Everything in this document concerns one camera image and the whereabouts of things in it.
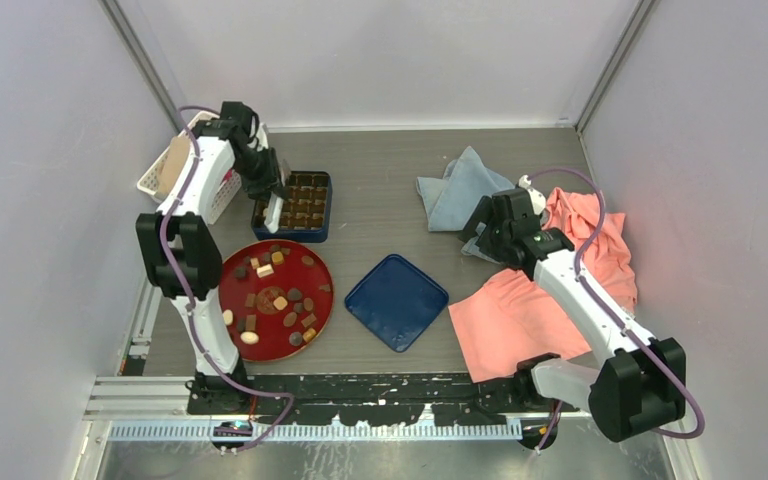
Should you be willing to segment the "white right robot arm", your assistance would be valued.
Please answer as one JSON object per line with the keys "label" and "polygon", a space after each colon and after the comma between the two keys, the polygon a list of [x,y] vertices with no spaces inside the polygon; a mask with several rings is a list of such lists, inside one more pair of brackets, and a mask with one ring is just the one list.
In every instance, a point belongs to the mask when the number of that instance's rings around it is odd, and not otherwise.
{"label": "white right robot arm", "polygon": [[519,362],[512,383],[522,407],[567,404],[589,413],[613,442],[648,431],[666,435],[665,425],[698,407],[685,386],[682,346],[657,339],[624,312],[585,268],[583,251],[560,229],[543,226],[529,190],[481,197],[458,237],[542,288],[599,363],[584,367],[554,352]]}

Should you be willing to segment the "white square chocolate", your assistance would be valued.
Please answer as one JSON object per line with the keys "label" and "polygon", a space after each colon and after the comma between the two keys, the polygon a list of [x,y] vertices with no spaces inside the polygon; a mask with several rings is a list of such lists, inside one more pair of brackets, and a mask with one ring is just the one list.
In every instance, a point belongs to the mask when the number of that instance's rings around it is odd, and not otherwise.
{"label": "white square chocolate", "polygon": [[275,271],[271,264],[265,264],[265,265],[259,266],[256,269],[256,274],[259,278],[265,278],[270,275],[273,275],[274,273]]}

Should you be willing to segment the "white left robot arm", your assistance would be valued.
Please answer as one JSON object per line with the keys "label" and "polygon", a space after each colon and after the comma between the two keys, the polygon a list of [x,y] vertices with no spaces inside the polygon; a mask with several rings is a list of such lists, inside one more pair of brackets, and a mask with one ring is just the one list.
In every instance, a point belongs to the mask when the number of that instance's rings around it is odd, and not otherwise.
{"label": "white left robot arm", "polygon": [[265,201],[265,226],[276,232],[288,174],[259,115],[239,101],[223,102],[171,140],[159,180],[163,199],[155,212],[138,216],[135,228],[147,279],[177,309],[195,350],[192,395],[237,413],[255,391],[224,323],[223,259],[204,217],[230,172],[250,198]]}

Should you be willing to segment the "metal tongs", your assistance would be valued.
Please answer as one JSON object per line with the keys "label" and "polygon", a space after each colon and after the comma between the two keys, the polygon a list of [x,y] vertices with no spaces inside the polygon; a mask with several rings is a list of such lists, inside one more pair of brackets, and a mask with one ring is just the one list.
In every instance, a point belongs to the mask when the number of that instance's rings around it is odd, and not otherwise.
{"label": "metal tongs", "polygon": [[275,234],[280,229],[280,222],[285,200],[279,194],[271,193],[264,210],[264,227],[271,234]]}

